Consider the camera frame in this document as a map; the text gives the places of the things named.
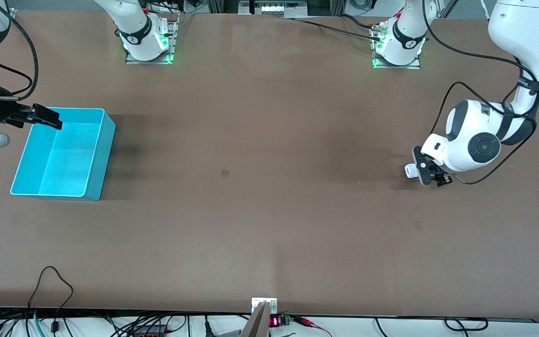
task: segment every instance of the blue plastic tray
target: blue plastic tray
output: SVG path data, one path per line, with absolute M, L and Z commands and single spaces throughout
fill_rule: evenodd
M 50 108 L 62 130 L 34 124 L 9 192 L 54 200 L 101 197 L 116 124 L 103 109 Z

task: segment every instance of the table surface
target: table surface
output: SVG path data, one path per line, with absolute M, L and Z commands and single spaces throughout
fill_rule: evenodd
M 539 128 L 476 186 L 402 170 L 453 81 L 500 100 L 512 66 L 429 41 L 421 70 L 376 70 L 366 40 L 269 15 L 197 15 L 174 64 L 128 66 L 106 13 L 18 19 L 39 55 L 28 101 L 102 107 L 117 132 L 101 201 L 47 201 L 9 194 L 28 128 L 0 125 L 0 305 L 25 305 L 52 264 L 69 307 L 246 312 L 268 296 L 315 314 L 539 318 Z M 508 56 L 485 21 L 433 27 Z M 0 62 L 32 71 L 14 29 Z M 0 85 L 24 83 L 0 70 Z M 53 273 L 42 286 L 34 305 L 68 294 Z

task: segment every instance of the teal cable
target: teal cable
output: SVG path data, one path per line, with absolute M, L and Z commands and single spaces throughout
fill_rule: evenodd
M 39 332 L 39 335 L 41 335 L 41 337 L 45 337 L 41 326 L 39 326 L 39 320 L 36 318 L 36 310 L 35 313 L 32 315 L 32 319 L 35 321 L 36 330 Z

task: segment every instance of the turquoise container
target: turquoise container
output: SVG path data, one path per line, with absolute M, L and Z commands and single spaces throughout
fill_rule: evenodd
M 9 192 L 52 200 L 101 197 L 116 124 L 103 109 L 50 108 L 62 130 L 33 124 Z

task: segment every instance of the brown tabletop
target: brown tabletop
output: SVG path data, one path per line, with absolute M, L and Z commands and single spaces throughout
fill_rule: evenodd
M 368 41 L 269 15 L 197 15 L 173 65 L 128 66 L 104 12 L 18 19 L 39 55 L 28 101 L 102 107 L 117 132 L 101 201 L 47 201 L 9 194 L 29 128 L 0 125 L 0 305 L 25 305 L 52 264 L 69 307 L 245 312 L 270 296 L 291 312 L 539 318 L 539 128 L 475 186 L 402 171 L 453 81 L 500 100 L 512 66 L 429 41 L 421 70 L 376 70 Z M 508 56 L 485 21 L 433 27 Z M 32 71 L 14 28 L 0 62 Z M 24 82 L 0 70 L 0 85 Z M 34 305 L 66 296 L 47 274 Z

